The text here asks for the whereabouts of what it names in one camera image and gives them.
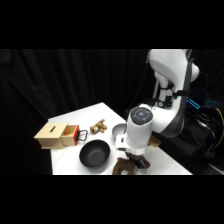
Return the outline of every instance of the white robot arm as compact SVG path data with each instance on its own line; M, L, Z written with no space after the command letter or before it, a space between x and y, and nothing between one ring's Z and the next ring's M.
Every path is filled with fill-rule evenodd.
M159 107L141 105L134 108L128 117L127 133L119 135L116 148L125 151L129 158L141 160L152 131L167 138L178 136L184 124L184 112L190 83L199 75L199 69L189 60L188 49L153 49L149 53L149 63L155 71L162 89L171 82L170 92L160 94L165 100L167 93L172 105L167 110Z

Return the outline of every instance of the black background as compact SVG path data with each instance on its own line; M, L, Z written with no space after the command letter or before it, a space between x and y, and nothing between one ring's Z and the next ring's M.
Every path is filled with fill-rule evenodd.
M149 49L1 49L2 174L51 174L33 139L51 117L104 102L121 116L139 88ZM224 97L224 49L195 49L208 91ZM151 98L151 68L135 104Z

